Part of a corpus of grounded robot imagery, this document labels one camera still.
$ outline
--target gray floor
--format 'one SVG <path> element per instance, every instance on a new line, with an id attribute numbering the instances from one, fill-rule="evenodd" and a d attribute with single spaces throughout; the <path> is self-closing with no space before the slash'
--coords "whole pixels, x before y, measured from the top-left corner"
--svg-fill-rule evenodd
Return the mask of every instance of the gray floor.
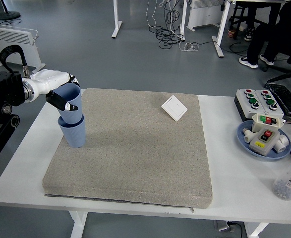
<path id="1" fill-rule="evenodd" d="M 46 68 L 75 75 L 82 88 L 234 96 L 238 88 L 261 89 L 266 80 L 280 74 L 240 65 L 239 56 L 227 52 L 236 42 L 240 44 L 232 47 L 234 51 L 247 49 L 248 43 L 240 37 L 235 41 L 224 36 L 222 47 L 227 51 L 223 59 L 218 58 L 212 43 L 200 45 L 197 52 L 182 52 L 178 45 L 160 49 L 159 41 L 148 31 L 144 0 L 119 0 L 119 19 L 123 25 L 116 39 L 111 38 L 115 27 L 111 0 L 5 2 L 9 10 L 21 13 L 21 23 L 14 26 L 39 31 L 36 45 Z M 154 1 L 150 2 L 149 19 L 154 9 Z M 155 18 L 158 25 L 164 25 L 161 8 Z M 186 42 L 211 41 L 217 32 L 216 26 L 200 27 L 196 32 L 186 28 Z M 276 64 L 288 66 L 285 61 Z M 21 71 L 19 65 L 10 66 Z M 291 81 L 285 84 L 291 90 Z M 45 97 L 41 96 L 14 108 L 21 124 L 0 154 L 0 176 L 44 103 Z M 0 238 L 66 238 L 70 237 L 72 225 L 66 211 L 0 207 Z M 234 230 L 219 233 L 213 221 L 208 220 L 89 213 L 83 237 L 240 237 L 239 227 Z M 259 237 L 291 238 L 291 225 L 269 224 Z"/>

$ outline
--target blue cup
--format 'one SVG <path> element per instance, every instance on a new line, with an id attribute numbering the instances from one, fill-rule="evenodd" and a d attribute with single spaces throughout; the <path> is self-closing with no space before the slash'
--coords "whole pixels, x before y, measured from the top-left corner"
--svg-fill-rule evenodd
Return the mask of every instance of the blue cup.
<path id="1" fill-rule="evenodd" d="M 74 83 L 67 83 L 53 90 L 54 93 L 62 96 L 70 104 L 78 107 L 75 111 L 61 111 L 58 109 L 59 114 L 62 119 L 67 124 L 76 124 L 81 120 L 82 106 L 81 106 L 81 90 Z"/>
<path id="2" fill-rule="evenodd" d="M 86 143 L 85 116 L 83 114 L 81 120 L 76 124 L 67 124 L 62 117 L 59 117 L 58 125 L 71 147 L 79 148 Z"/>

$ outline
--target sneaker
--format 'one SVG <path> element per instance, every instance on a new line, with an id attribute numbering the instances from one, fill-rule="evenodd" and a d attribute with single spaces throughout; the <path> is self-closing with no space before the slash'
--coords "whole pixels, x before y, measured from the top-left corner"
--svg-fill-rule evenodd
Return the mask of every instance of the sneaker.
<path id="1" fill-rule="evenodd" d="M 274 65 L 273 61 L 268 61 L 264 55 L 260 55 L 260 60 L 262 60 L 264 63 L 266 63 L 267 65 Z"/>
<path id="2" fill-rule="evenodd" d="M 255 28 L 248 28 L 246 31 L 246 34 L 244 36 L 245 41 L 252 41 L 253 34 L 254 34 Z"/>
<path id="3" fill-rule="evenodd" d="M 243 65 L 248 66 L 250 68 L 257 68 L 258 67 L 257 63 L 255 63 L 255 64 L 249 63 L 249 61 L 246 57 L 239 58 L 239 62 L 240 62 L 240 64 L 243 64 Z"/>

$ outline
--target white desk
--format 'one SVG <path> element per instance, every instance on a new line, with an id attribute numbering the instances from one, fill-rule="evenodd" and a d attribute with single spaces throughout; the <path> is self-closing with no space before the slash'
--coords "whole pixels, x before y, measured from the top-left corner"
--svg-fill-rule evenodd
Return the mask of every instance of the white desk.
<path id="1" fill-rule="evenodd" d="M 114 10 L 115 10 L 115 31 L 113 32 L 111 37 L 115 39 L 122 25 L 122 21 L 118 20 L 117 0 L 114 0 Z M 180 24 L 180 34 L 183 36 L 183 38 L 181 39 L 182 41 L 185 40 L 184 27 L 185 27 L 185 19 L 186 19 L 186 10 L 187 10 L 187 2 L 186 0 L 184 0 L 183 15 L 182 15 L 181 24 Z"/>
<path id="2" fill-rule="evenodd" d="M 207 209 L 192 213 L 189 208 L 44 196 L 42 179 L 62 138 L 59 113 L 48 103 L 0 177 L 0 205 L 68 210 L 75 221 L 72 238 L 82 236 L 87 212 L 244 221 L 250 238 L 257 238 L 268 223 L 291 224 L 291 201 L 271 191 L 291 156 L 260 161 L 238 144 L 241 119 L 233 97 L 199 96 L 199 103 L 213 189 Z M 291 125 L 282 129 L 291 138 Z"/>
<path id="3" fill-rule="evenodd" d="M 229 12 L 229 7 L 230 7 L 230 3 L 233 2 L 235 3 L 236 1 L 256 1 L 256 2 L 278 2 L 278 3 L 284 3 L 286 1 L 284 0 L 226 0 L 225 3 L 225 9 L 223 12 L 223 16 L 221 18 L 221 22 L 220 22 L 220 26 L 219 26 L 219 31 L 218 31 L 218 36 L 213 36 L 212 40 L 214 42 L 217 54 L 219 58 L 223 58 L 224 54 L 220 48 L 220 44 L 221 44 L 221 40 L 224 34 L 224 29 L 225 29 L 225 25 L 227 22 L 227 17 L 228 17 L 228 12 Z"/>

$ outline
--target blue tray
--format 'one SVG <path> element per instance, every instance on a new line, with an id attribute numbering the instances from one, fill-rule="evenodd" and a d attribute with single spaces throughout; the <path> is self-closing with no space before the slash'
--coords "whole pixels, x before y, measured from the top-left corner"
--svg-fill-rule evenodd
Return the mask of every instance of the blue tray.
<path id="1" fill-rule="evenodd" d="M 283 157 L 285 157 L 286 155 L 289 154 L 289 152 L 291 151 L 291 142 L 290 142 L 289 137 L 281 129 L 279 129 L 280 134 L 281 135 L 285 135 L 287 137 L 287 139 L 289 140 L 289 145 L 286 147 L 286 149 L 284 151 L 282 151 L 281 153 L 277 153 L 274 149 L 272 149 L 267 154 L 267 156 L 263 156 L 263 155 L 259 155 L 259 154 L 255 153 L 254 151 L 250 150 L 249 143 L 246 143 L 244 141 L 244 133 L 242 132 L 242 130 L 244 128 L 247 128 L 247 129 L 251 130 L 252 124 L 253 124 L 253 120 L 246 120 L 243 123 L 241 123 L 238 126 L 237 130 L 236 130 L 238 141 L 240 142 L 242 147 L 247 152 L 249 152 L 250 154 L 252 154 L 254 156 L 261 157 L 261 158 L 264 158 L 264 159 L 267 159 L 267 160 L 278 160 L 278 159 L 281 159 L 281 158 L 283 158 Z"/>

